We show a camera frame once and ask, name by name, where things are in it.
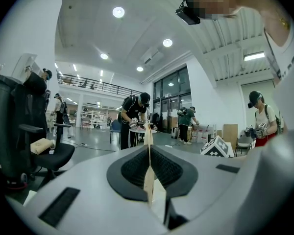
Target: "round ceiling light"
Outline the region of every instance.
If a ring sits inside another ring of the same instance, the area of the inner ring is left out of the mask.
[[[108,55],[107,55],[107,54],[104,54],[104,53],[102,53],[102,54],[100,55],[100,57],[101,57],[102,59],[108,59]]]
[[[165,41],[163,41],[163,45],[165,47],[170,47],[173,44],[171,39],[166,39]]]
[[[125,11],[122,7],[116,7],[113,9],[112,11],[113,16],[115,16],[116,18],[121,18],[124,16]]]

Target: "gray floor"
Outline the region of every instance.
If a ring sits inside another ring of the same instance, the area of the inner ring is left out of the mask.
[[[67,133],[63,135],[62,142],[69,143],[75,146],[75,152],[71,160],[60,170],[68,170],[74,165],[99,156],[104,156],[112,152],[117,152],[120,150],[119,145],[119,134],[113,134],[113,140],[110,144],[110,131],[101,130],[101,129],[76,129],[75,136],[70,139],[67,138]],[[55,139],[50,133],[48,135],[49,139]],[[192,145],[184,145],[176,139],[172,139],[170,134],[166,133],[156,133],[153,134],[153,142],[158,145],[171,145],[175,149],[180,150],[181,152],[192,152],[199,153],[202,148],[202,143],[192,143]],[[13,197],[20,203],[24,203],[25,199],[28,196],[30,190],[37,191],[40,183],[42,182],[43,177],[36,177],[35,181],[31,181],[28,184],[28,187],[22,191],[9,192],[7,195]]]

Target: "round table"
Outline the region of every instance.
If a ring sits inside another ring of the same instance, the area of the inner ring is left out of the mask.
[[[142,133],[142,134],[145,134],[146,133],[146,130],[137,130],[137,129],[129,129],[129,131],[131,132],[134,132],[134,133]],[[157,131],[155,130],[151,130],[151,133],[154,134],[154,133],[157,133]],[[137,137],[135,135],[135,140],[134,140],[134,143],[136,142],[136,146],[139,144],[139,142],[137,142]]]

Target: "ceiling light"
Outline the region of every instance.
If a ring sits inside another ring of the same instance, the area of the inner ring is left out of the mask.
[[[101,57],[102,59],[108,59],[108,55],[107,55],[107,54],[104,54],[104,53],[102,53],[102,54],[100,55],[100,57]]]
[[[163,45],[165,47],[170,47],[173,44],[171,39],[166,39],[165,41],[163,41]]]
[[[244,61],[249,61],[262,57],[265,57],[265,53],[263,51],[244,56]]]
[[[113,16],[115,16],[116,18],[121,18],[124,16],[125,11],[122,7],[116,7],[113,9],[112,11]]]

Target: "ceiling vent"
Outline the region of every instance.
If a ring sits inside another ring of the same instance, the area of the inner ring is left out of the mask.
[[[147,52],[141,57],[141,60],[145,65],[154,66],[164,57],[163,53],[161,53],[156,48],[149,48]]]

